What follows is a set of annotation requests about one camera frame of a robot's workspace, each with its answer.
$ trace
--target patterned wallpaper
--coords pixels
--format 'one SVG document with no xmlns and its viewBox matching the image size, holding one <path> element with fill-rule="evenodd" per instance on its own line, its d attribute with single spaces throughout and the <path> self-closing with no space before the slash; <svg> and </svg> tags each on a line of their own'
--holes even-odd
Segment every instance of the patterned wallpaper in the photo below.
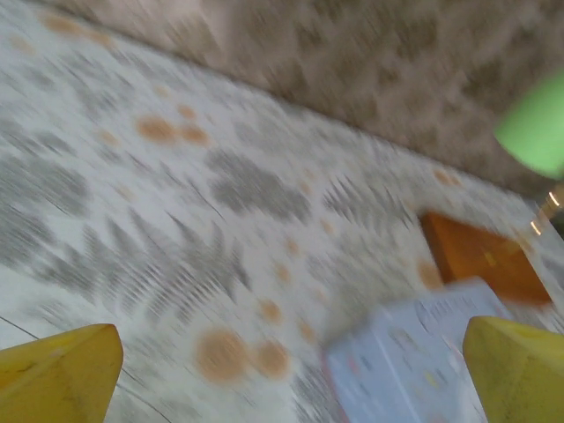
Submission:
<svg viewBox="0 0 564 423">
<path fill-rule="evenodd" d="M 564 63 L 560 0 L 43 0 L 502 186 L 492 129 Z"/>
</svg>

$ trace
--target yellow object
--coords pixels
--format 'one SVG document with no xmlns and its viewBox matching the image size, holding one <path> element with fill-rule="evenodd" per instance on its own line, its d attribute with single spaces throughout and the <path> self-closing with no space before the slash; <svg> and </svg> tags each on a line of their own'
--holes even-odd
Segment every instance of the yellow object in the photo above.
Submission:
<svg viewBox="0 0 564 423">
<path fill-rule="evenodd" d="M 463 351 L 489 423 L 564 421 L 564 336 L 480 316 Z"/>
<path fill-rule="evenodd" d="M 0 422 L 101 423 L 122 362 L 122 343 L 111 324 L 2 350 Z"/>
<path fill-rule="evenodd" d="M 429 383 L 429 385 L 431 385 L 433 388 L 439 387 L 439 384 L 436 382 L 434 377 L 429 372 L 425 373 L 425 378 L 427 379 L 427 382 Z"/>
</svg>

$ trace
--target patterned carpet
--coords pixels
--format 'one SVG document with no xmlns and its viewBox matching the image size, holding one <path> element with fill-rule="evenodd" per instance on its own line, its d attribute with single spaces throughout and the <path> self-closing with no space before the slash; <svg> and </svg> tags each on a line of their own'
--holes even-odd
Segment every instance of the patterned carpet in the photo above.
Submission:
<svg viewBox="0 0 564 423">
<path fill-rule="evenodd" d="M 114 323 L 107 422 L 337 422 L 323 342 L 440 285 L 417 215 L 518 196 L 84 23 L 0 0 L 0 347 Z M 564 304 L 564 243 L 529 252 Z M 556 313 L 516 309 L 561 330 Z"/>
</svg>

